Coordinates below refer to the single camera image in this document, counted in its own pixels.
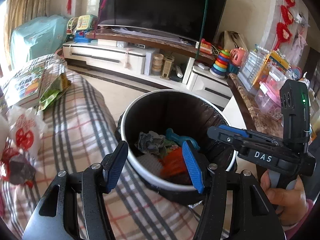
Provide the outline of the person right hand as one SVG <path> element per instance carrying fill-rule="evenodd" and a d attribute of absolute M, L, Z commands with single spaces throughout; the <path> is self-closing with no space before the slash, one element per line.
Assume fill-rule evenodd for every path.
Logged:
<path fill-rule="evenodd" d="M 273 205 L 280 207 L 277 211 L 282 226 L 293 226 L 299 223 L 309 210 L 301 178 L 298 176 L 294 189 L 271 188 L 268 171 L 261 176 L 260 186 Z"/>

